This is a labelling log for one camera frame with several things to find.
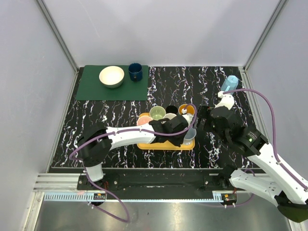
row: blue mug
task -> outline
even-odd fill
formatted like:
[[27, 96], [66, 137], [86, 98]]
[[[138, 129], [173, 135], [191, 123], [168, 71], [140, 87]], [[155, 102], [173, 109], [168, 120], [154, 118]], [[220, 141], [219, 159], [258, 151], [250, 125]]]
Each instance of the blue mug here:
[[129, 77], [131, 81], [142, 80], [142, 66], [141, 64], [134, 63], [128, 66]]

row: tray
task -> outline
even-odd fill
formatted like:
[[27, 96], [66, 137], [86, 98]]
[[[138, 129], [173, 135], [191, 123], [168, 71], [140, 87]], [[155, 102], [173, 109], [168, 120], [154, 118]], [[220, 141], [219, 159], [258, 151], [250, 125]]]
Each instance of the tray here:
[[[142, 113], [139, 117], [150, 116], [150, 113]], [[137, 147], [142, 150], [191, 150], [194, 148], [194, 139], [190, 145], [181, 145], [180, 147], [174, 146], [169, 141], [164, 143], [138, 143]]]

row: marble tabletop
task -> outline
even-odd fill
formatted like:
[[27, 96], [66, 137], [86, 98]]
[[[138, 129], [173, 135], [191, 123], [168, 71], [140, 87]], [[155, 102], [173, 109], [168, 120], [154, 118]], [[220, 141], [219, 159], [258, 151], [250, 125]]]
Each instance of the marble tabletop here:
[[[83, 130], [97, 122], [110, 127], [135, 126], [138, 115], [149, 112], [151, 107], [168, 105], [179, 107], [183, 103], [214, 106], [217, 93], [228, 75], [241, 80], [238, 67], [150, 67], [148, 98], [146, 101], [76, 101], [81, 76], [76, 81], [67, 115], [51, 168], [81, 168], [81, 164], [68, 159], [77, 148], [77, 140]], [[238, 88], [243, 88], [240, 81]], [[234, 94], [233, 110], [245, 125], [254, 126], [252, 112], [245, 93]], [[190, 151], [140, 150], [137, 145], [111, 150], [103, 167], [120, 168], [223, 168], [227, 164], [236, 167], [257, 167], [242, 155], [221, 145], [212, 133], [199, 129], [195, 147]]]

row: green mat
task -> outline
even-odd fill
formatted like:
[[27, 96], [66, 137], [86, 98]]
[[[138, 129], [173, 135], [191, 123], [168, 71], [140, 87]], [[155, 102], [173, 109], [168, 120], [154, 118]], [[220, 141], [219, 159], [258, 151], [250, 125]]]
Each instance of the green mat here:
[[129, 78], [128, 65], [117, 65], [124, 70], [123, 84], [115, 89], [105, 87], [99, 80], [100, 72], [108, 66], [87, 65], [84, 67], [76, 100], [108, 101], [144, 101], [148, 94], [149, 66], [142, 66], [141, 81], [133, 82]]

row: metal floor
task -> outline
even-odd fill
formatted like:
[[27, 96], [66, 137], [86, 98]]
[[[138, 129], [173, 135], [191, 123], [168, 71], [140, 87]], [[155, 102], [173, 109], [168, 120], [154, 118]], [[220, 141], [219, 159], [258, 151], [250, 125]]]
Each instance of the metal floor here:
[[[239, 195], [239, 202], [248, 199]], [[125, 203], [131, 223], [117, 221], [82, 202], [43, 202], [35, 231], [290, 231], [288, 220], [255, 196], [245, 206], [212, 208], [204, 203]], [[119, 203], [101, 207], [125, 218]]]

